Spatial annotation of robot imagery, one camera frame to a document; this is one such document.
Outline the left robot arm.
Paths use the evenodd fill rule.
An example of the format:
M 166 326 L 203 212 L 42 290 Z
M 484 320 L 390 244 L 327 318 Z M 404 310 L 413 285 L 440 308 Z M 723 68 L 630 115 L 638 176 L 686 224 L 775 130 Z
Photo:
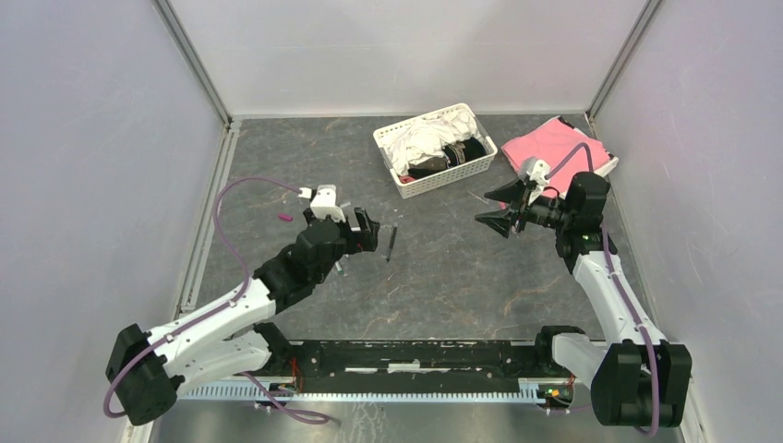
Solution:
M 159 327 L 144 331 L 131 324 L 118 332 L 105 370 L 106 416 L 145 425 L 180 394 L 214 380 L 259 369 L 274 377 L 288 368 L 285 346 L 236 333 L 306 299 L 343 256 L 373 252 L 379 242 L 380 224 L 362 208 L 354 210 L 357 226 L 312 210 L 304 214 L 307 227 L 295 242 L 246 272 L 237 288 Z

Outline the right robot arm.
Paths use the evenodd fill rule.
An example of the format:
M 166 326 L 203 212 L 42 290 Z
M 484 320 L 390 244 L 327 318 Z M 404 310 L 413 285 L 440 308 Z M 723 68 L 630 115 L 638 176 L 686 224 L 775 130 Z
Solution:
M 574 328 L 546 327 L 533 352 L 536 370 L 555 377 L 567 369 L 590 390 L 598 422 L 632 426 L 653 435 L 681 424 L 693 359 L 670 341 L 645 313 L 628 283 L 618 249 L 604 224 L 609 181 L 590 172 L 572 177 L 565 198 L 537 197 L 528 175 L 485 193 L 504 209 L 475 219 L 503 237 L 527 225 L 549 228 L 567 270 L 582 287 L 598 318 L 605 346 Z

